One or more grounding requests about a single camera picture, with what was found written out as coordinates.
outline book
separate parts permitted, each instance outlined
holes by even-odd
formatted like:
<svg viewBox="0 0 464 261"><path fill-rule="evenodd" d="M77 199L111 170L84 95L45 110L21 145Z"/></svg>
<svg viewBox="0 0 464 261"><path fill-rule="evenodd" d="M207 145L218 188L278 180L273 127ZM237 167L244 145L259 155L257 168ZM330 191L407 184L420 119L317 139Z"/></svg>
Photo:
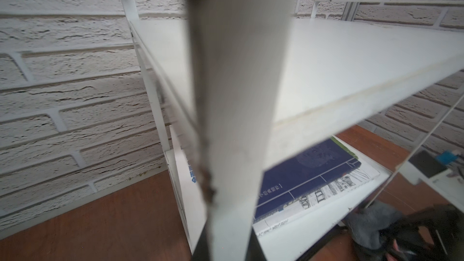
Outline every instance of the book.
<svg viewBox="0 0 464 261"><path fill-rule="evenodd" d="M361 165L357 156L331 137L266 171L254 222L266 218Z"/></svg>
<svg viewBox="0 0 464 261"><path fill-rule="evenodd" d="M334 180L331 183L311 192L304 194L280 211L267 216L253 224L253 229L257 236L265 235L275 229L284 226L310 212L334 201L347 193L359 188L360 186L374 180L380 172L366 163L362 158L359 159L361 165L348 174Z"/></svg>

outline blue object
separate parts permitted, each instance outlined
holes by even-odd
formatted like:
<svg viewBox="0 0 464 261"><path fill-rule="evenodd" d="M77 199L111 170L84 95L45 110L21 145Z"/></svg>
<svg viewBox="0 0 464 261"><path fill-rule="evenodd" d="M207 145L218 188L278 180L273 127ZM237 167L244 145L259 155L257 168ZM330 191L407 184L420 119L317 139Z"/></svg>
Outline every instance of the blue object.
<svg viewBox="0 0 464 261"><path fill-rule="evenodd" d="M457 155L453 154L449 150L446 150L444 153L438 155L435 159L443 165L448 165L451 162L457 160Z"/></svg>
<svg viewBox="0 0 464 261"><path fill-rule="evenodd" d="M358 168L356 155L328 139L264 173L255 221Z"/></svg>

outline brown floor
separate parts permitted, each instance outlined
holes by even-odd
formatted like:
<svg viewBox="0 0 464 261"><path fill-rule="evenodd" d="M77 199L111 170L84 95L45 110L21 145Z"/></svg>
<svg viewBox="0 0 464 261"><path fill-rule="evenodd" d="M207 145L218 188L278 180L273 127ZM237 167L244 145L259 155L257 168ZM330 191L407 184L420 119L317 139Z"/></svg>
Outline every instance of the brown floor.
<svg viewBox="0 0 464 261"><path fill-rule="evenodd" d="M354 126L342 140L390 170L407 151ZM379 200L409 214L447 203L421 183L396 177ZM335 237L311 261L357 260L348 234ZM191 257L167 171L0 241L0 260L175 260Z"/></svg>
<svg viewBox="0 0 464 261"><path fill-rule="evenodd" d="M0 260L190 260L167 171L0 241Z"/></svg>

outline blurry white post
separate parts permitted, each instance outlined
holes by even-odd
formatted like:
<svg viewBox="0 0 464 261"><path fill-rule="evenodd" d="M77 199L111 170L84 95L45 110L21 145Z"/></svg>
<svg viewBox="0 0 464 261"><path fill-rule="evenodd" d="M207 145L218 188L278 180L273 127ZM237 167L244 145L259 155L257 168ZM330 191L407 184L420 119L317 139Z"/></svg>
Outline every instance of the blurry white post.
<svg viewBox="0 0 464 261"><path fill-rule="evenodd" d="M215 261L243 261L272 127L291 0L187 2L209 252Z"/></svg>

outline white brick wall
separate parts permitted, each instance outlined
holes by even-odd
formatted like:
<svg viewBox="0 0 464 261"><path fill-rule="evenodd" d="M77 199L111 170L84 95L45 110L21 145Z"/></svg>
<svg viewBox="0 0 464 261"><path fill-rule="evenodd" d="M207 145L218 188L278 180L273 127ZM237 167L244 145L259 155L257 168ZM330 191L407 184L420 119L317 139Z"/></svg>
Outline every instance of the white brick wall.
<svg viewBox="0 0 464 261"><path fill-rule="evenodd" d="M422 28L464 29L464 8L362 4L355 20L406 24ZM464 70L397 103L359 125L406 149L411 149L464 93ZM446 118L424 148L432 153L464 152L464 102Z"/></svg>
<svg viewBox="0 0 464 261"><path fill-rule="evenodd" d="M310 16L314 0L294 0ZM136 0L143 17L184 0ZM321 3L340 19L344 4ZM0 233L165 165L120 0L1 0Z"/></svg>

